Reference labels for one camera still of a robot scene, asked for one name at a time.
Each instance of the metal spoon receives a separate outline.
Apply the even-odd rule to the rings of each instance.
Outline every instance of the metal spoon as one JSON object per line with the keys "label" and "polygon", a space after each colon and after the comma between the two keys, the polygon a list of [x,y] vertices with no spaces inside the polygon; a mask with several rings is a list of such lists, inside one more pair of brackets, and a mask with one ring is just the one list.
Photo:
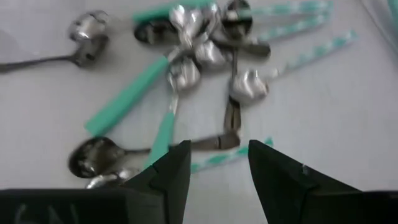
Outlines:
{"label": "metal spoon", "polygon": [[98,36],[91,40],[82,40],[79,42],[79,47],[71,55],[41,58],[25,62],[0,63],[0,72],[11,72],[13,70],[26,68],[32,65],[53,61],[67,61],[74,63],[78,67],[87,67],[98,60],[100,55],[104,52],[108,42],[109,38],[105,35]]}
{"label": "metal spoon", "polygon": [[[233,0],[231,1],[227,10],[237,9],[250,9],[249,3],[245,0]],[[245,35],[248,35],[252,27],[252,19],[246,19],[244,22],[224,22],[224,31],[230,38],[243,39]],[[238,48],[232,47],[233,62],[232,62],[232,74],[231,77],[234,79],[238,72]],[[225,115],[224,115],[224,129],[227,131],[241,129],[241,105],[235,101],[232,97],[228,98]]]}
{"label": "metal spoon", "polygon": [[267,96],[269,87],[266,78],[257,70],[247,70],[231,79],[229,96],[243,105],[249,105]]}
{"label": "metal spoon", "polygon": [[178,30],[180,43],[192,46],[192,40],[202,28],[204,17],[201,9],[188,9],[181,5],[170,12],[170,22]]}
{"label": "metal spoon", "polygon": [[170,66],[171,75],[175,79],[177,91],[187,91],[200,82],[201,74],[191,58],[184,57],[180,62]]}
{"label": "metal spoon", "polygon": [[[240,138],[235,132],[224,133],[191,142],[196,151],[226,150],[240,145]],[[95,137],[81,143],[70,155],[68,168],[81,178],[101,175],[127,155],[148,154],[150,148],[123,149],[106,137]]]}
{"label": "metal spoon", "polygon": [[69,38],[75,42],[93,40],[99,36],[107,35],[107,13],[101,10],[90,11],[80,15],[72,22],[68,29]]}
{"label": "metal spoon", "polygon": [[201,44],[195,49],[195,60],[201,68],[220,70],[231,61],[231,56],[222,52],[211,40]]}
{"label": "metal spoon", "polygon": [[0,72],[10,72],[44,62],[67,61],[79,67],[95,63],[109,42],[106,35],[108,15],[103,11],[91,11],[80,15],[68,29],[71,40],[78,48],[71,55],[40,58],[25,62],[0,63]]}
{"label": "metal spoon", "polygon": [[91,179],[86,185],[86,189],[97,189],[100,187],[117,187],[125,183],[125,181],[139,174],[138,169],[123,168],[109,174],[101,174]]}

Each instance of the white surface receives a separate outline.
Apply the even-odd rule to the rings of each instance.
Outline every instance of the white surface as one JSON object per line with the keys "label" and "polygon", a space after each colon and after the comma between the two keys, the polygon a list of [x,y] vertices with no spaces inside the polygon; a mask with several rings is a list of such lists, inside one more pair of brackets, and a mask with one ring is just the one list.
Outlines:
{"label": "white surface", "polygon": [[[0,1],[0,60],[71,51],[66,28],[88,9],[127,18],[159,2]],[[272,136],[276,149],[354,187],[398,189],[397,58],[358,1],[335,1],[327,25],[272,42],[268,63],[242,58],[239,66],[282,65],[350,28],[358,33],[357,42],[272,83],[265,101],[243,110],[243,142]],[[1,76],[0,188],[83,187],[86,180],[69,173],[67,158],[89,137],[84,122],[161,53],[139,45],[127,30],[112,38],[93,70],[58,63]],[[181,101],[175,142],[222,131],[228,77],[228,72],[205,77],[201,88]],[[150,146],[168,92],[166,81],[159,80],[108,136],[124,147]],[[201,156],[194,154],[193,160]],[[185,223],[266,223],[247,159],[192,176]]]}

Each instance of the teal plastic handle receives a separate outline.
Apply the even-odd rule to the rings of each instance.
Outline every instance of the teal plastic handle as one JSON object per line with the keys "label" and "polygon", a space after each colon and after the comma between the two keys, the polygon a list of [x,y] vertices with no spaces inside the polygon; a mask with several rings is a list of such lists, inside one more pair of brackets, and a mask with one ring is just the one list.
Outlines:
{"label": "teal plastic handle", "polygon": [[398,27],[398,1],[397,0],[388,0],[388,6],[390,7],[392,19],[394,20],[394,24]]}
{"label": "teal plastic handle", "polygon": [[102,136],[115,126],[130,108],[137,103],[145,91],[169,65],[165,56],[157,59],[151,66],[134,79],[120,94],[105,105],[85,124],[93,136]]}
{"label": "teal plastic handle", "polygon": [[145,169],[160,159],[169,151],[169,145],[173,140],[174,113],[167,113],[157,132],[155,142],[150,150],[149,158],[146,161]]}
{"label": "teal plastic handle", "polygon": [[214,0],[181,0],[177,2],[169,2],[166,4],[161,4],[157,7],[153,7],[148,11],[136,12],[132,15],[132,20],[134,22],[145,22],[163,17],[168,18],[170,10],[179,4],[191,7],[203,7],[213,2]]}

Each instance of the spoon bowl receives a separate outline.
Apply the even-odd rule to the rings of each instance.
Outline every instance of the spoon bowl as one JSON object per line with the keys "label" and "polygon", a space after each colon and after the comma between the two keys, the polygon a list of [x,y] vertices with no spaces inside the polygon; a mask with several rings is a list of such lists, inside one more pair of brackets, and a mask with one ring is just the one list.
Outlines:
{"label": "spoon bowl", "polygon": [[125,181],[133,178],[139,173],[140,171],[138,169],[123,168],[109,174],[101,174],[91,179],[85,188],[97,189],[101,187],[119,187],[125,183]]}
{"label": "spoon bowl", "polygon": [[93,39],[82,40],[72,55],[71,61],[79,67],[88,67],[98,61],[109,44],[109,37],[99,35]]}
{"label": "spoon bowl", "polygon": [[247,70],[236,75],[229,84],[229,95],[242,105],[251,105],[267,96],[267,82],[257,70]]}
{"label": "spoon bowl", "polygon": [[178,5],[170,11],[169,19],[178,30],[180,42],[192,46],[192,40],[198,35],[204,22],[201,9],[189,9]]}
{"label": "spoon bowl", "polygon": [[90,178],[102,174],[125,155],[112,140],[95,137],[81,143],[69,157],[69,170],[77,177]]}
{"label": "spoon bowl", "polygon": [[195,49],[195,60],[201,68],[220,70],[231,63],[231,56],[223,53],[213,41],[208,40]]}
{"label": "spoon bowl", "polygon": [[69,38],[75,42],[106,35],[109,16],[104,11],[90,11],[80,15],[69,26]]}
{"label": "spoon bowl", "polygon": [[170,66],[169,73],[178,92],[191,90],[200,82],[201,74],[192,59],[184,57]]}

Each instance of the striped handle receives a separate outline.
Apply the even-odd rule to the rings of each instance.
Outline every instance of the striped handle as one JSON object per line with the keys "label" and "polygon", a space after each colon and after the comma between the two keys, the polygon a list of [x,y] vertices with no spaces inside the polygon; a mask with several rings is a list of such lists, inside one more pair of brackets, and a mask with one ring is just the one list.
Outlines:
{"label": "striped handle", "polygon": [[[273,147],[274,142],[272,141],[272,138],[267,138],[264,142],[264,144]],[[248,156],[249,148],[247,146],[235,150],[230,153],[222,153],[218,154],[216,156],[212,156],[209,159],[199,162],[199,163],[192,163],[191,164],[191,173],[194,174],[200,170],[209,168],[209,167],[214,167],[214,166],[220,166],[223,165],[227,162],[233,161],[235,159],[241,158],[241,157],[246,157]]]}
{"label": "striped handle", "polygon": [[291,35],[294,33],[301,32],[306,29],[311,29],[316,26],[319,26],[330,18],[329,13],[323,13],[318,16],[313,16],[308,19],[304,19],[302,21],[296,22],[295,24],[289,26],[282,26],[282,27],[275,27],[272,28],[270,31],[261,34],[257,39],[260,41],[269,41],[271,39],[276,39],[279,37]]}
{"label": "striped handle", "polygon": [[227,19],[239,20],[252,16],[283,16],[294,14],[318,14],[333,10],[333,1],[305,1],[275,4],[259,9],[243,9],[227,12]]}
{"label": "striped handle", "polygon": [[285,68],[280,72],[280,74],[299,68],[327,54],[330,54],[335,50],[352,43],[357,37],[358,36],[356,35],[355,31],[351,30],[342,36],[333,38],[331,41],[323,45],[316,46],[309,53],[300,54],[294,60],[287,62]]}

